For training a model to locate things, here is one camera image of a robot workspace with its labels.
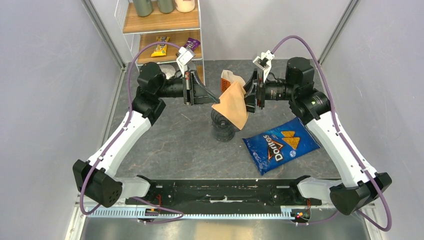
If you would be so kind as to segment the brown paper coffee filter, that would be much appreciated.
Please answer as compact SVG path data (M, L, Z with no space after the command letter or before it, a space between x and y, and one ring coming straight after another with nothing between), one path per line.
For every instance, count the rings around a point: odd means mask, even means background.
M220 103L212 108L227 118L237 129L242 130L248 120L245 90L239 82L233 82L219 97Z

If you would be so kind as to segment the orange coffee filter package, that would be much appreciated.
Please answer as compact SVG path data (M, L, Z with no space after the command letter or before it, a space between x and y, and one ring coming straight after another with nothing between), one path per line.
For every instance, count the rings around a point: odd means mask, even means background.
M241 76L234 74L230 70L224 69L220 76L221 92L224 93L233 83L239 83L241 87L244 87L246 84L245 80Z

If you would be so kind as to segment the black coffee dripper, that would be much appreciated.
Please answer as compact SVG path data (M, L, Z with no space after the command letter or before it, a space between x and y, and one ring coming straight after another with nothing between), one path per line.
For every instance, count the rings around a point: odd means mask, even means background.
M211 111L211 120L215 127L221 129L236 129L236 126L229 119L215 109L212 109Z

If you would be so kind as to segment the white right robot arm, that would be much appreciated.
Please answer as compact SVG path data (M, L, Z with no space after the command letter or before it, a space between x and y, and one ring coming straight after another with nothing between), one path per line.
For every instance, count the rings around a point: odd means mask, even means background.
M244 89L248 112L263 108L266 101L287 101L291 112L319 141L333 161L340 180L317 179L309 175L297 178L288 191L289 200L300 205L307 199L331 202L344 215L359 211L376 199L392 179L377 172L359 152L343 129L329 94L315 88L315 68L303 57L287 61L284 78L268 80L269 59L256 61Z

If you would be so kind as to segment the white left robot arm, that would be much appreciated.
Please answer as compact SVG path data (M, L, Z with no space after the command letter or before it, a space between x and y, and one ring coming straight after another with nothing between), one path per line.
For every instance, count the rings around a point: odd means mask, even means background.
M219 103L201 81L197 65L190 61L183 70L167 78L155 62L140 67L135 97L118 128L92 156L85 161L78 159L72 166L81 196L105 208L131 197L147 205L156 200L157 191L150 179L142 175L117 178L116 173L134 144L162 114L165 98L182 98L188 106Z

